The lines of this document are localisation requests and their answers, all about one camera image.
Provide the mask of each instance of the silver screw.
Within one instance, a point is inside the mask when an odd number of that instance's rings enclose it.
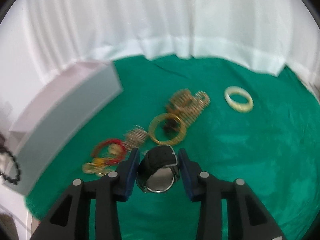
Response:
[[[209,177],[209,173],[207,173],[206,171],[201,171],[199,175],[201,178],[208,178]]]
[[[242,186],[242,185],[244,185],[244,180],[243,179],[236,179],[236,184]]]
[[[116,171],[110,171],[110,172],[108,173],[108,176],[109,176],[110,178],[115,178],[116,176],[118,176],[118,172],[116,172]]]
[[[74,186],[79,186],[81,183],[82,183],[81,179],[75,179],[75,180],[72,182],[72,184],[73,184]]]

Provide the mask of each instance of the pale yellow bangle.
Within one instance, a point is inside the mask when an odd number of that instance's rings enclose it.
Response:
[[[230,98],[231,95],[241,95],[245,97],[248,102],[245,104],[238,103]],[[241,113],[247,113],[250,112],[253,108],[253,100],[250,96],[250,94],[240,87],[228,87],[224,91],[224,98],[226,99],[227,103],[231,108],[234,110],[241,112]]]
[[[156,128],[158,126],[159,123],[161,123],[162,121],[166,120],[166,119],[174,119],[177,122],[180,123],[180,131],[178,133],[178,135],[174,138],[172,138],[169,141],[159,141],[157,140],[156,136],[155,136],[155,132],[156,132]],[[149,135],[150,138],[159,145],[177,145],[178,143],[180,143],[186,136],[187,133],[187,127],[186,124],[183,122],[183,120],[176,116],[175,114],[171,114],[171,113],[164,113],[164,114],[160,114],[158,116],[156,116],[150,123],[149,125]]]

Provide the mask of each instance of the green fabric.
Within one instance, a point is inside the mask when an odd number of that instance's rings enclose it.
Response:
[[[211,104],[175,150],[184,147],[192,160],[219,179],[243,178],[288,240],[304,235],[320,209],[320,107],[289,68],[273,77],[223,59],[175,56],[154,61],[132,57],[115,65],[124,92],[93,117],[45,170],[26,197],[32,214],[43,218],[73,179],[97,178],[81,171],[97,143],[123,138],[136,124],[148,128],[156,115],[165,112],[175,91],[189,88],[193,93],[207,92]],[[251,94],[251,112],[241,114],[228,106],[224,99],[228,86]],[[149,139],[142,151],[153,146]],[[129,201],[118,204],[118,211],[124,240],[195,239],[199,203],[187,199],[182,181],[159,195],[144,194],[135,186]]]

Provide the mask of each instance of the black watch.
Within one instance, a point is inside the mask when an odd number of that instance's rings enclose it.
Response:
[[[178,159],[170,145],[147,151],[137,170],[137,185],[143,192],[163,193],[180,178]]]

